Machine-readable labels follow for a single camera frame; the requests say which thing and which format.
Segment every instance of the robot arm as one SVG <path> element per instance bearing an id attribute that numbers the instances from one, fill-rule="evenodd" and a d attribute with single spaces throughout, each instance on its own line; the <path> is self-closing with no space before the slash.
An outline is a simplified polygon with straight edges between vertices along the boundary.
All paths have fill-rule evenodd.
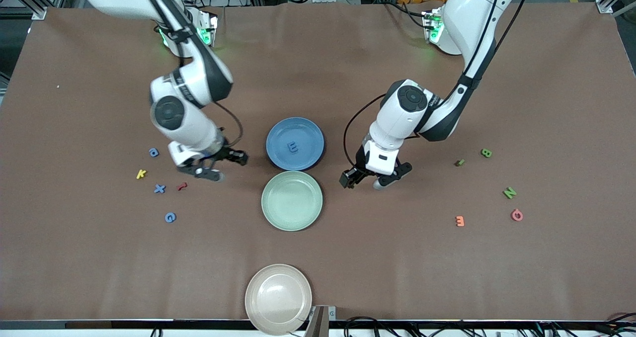
<path id="1" fill-rule="evenodd" d="M 448 0 L 438 13 L 425 18 L 426 24 L 436 26 L 427 37 L 434 38 L 432 42 L 442 50 L 461 53 L 464 71 L 446 99 L 411 80 L 394 83 L 356 154 L 356 164 L 340 178 L 343 187 L 353 188 L 364 177 L 375 175 L 378 180 L 373 187 L 386 188 L 411 171 L 410 164 L 398 160 L 400 146 L 411 133 L 432 142 L 453 133 L 494 55 L 496 23 L 510 1 Z"/>
<path id="2" fill-rule="evenodd" d="M 193 25 L 194 16 L 181 0 L 88 0 L 100 11 L 124 18 L 154 20 L 167 46 L 192 62 L 150 84 L 152 122 L 172 142 L 168 150 L 182 172 L 213 181 L 216 161 L 245 165 L 247 154 L 235 151 L 220 129 L 200 109 L 230 94 L 232 74 L 205 44 Z"/>

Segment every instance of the brown paper sheet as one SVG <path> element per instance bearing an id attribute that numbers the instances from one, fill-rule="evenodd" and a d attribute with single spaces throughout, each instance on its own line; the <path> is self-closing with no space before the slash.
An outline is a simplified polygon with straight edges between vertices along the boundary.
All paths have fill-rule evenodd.
<path id="1" fill-rule="evenodd" d="M 347 120 L 400 79 L 445 96 L 462 59 L 379 5 L 229 8 L 220 22 L 216 52 L 236 81 L 223 103 L 250 153 L 245 167 L 218 165 L 223 183 L 175 171 L 150 122 L 148 85 L 177 65 L 153 23 L 92 9 L 34 22 L 0 116 L 0 318 L 245 318 L 249 279 L 274 263 L 302 270 L 314 303 L 339 318 L 604 319 L 636 308 L 636 80 L 614 20 L 593 4 L 527 4 L 453 136 L 407 141 L 400 158 L 414 170 L 384 192 L 372 179 L 338 184 Z M 224 112 L 204 111 L 236 136 Z M 376 113 L 352 124 L 352 154 Z M 297 233 L 270 226 L 260 206 L 279 172 L 265 137 L 291 116 L 326 140 L 308 172 L 324 208 Z"/>

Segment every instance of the blue plate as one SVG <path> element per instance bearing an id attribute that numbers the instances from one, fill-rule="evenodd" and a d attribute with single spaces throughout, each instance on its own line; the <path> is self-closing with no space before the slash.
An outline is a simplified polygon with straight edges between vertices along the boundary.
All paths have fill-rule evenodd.
<path id="1" fill-rule="evenodd" d="M 308 169 L 320 160 L 324 137 L 315 123 L 290 117 L 275 124 L 267 135 L 267 155 L 273 164 L 288 171 Z"/>

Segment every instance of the plate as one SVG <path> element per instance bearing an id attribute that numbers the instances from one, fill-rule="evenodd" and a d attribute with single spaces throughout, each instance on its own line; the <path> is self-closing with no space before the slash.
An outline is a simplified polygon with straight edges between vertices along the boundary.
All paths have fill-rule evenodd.
<path id="1" fill-rule="evenodd" d="M 315 123 L 290 117 L 273 126 L 265 143 L 273 164 L 288 171 L 309 169 L 322 158 L 324 136 Z"/>
<path id="2" fill-rule="evenodd" d="M 312 289 L 293 266 L 275 264 L 257 272 L 247 285 L 245 311 L 259 331 L 282 336 L 297 330 L 309 316 Z"/>
<path id="3" fill-rule="evenodd" d="M 320 215 L 322 190 L 306 172 L 284 171 L 265 186 L 261 208 L 267 221 L 280 230 L 302 230 Z"/>

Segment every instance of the beige plate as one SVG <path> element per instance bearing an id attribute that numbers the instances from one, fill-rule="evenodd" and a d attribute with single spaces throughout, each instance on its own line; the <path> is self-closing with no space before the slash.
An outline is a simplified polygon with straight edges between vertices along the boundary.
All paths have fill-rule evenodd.
<path id="1" fill-rule="evenodd" d="M 257 272 L 245 292 L 245 311 L 254 327 L 273 336 L 295 331 L 309 316 L 312 289 L 293 266 L 275 264 Z"/>

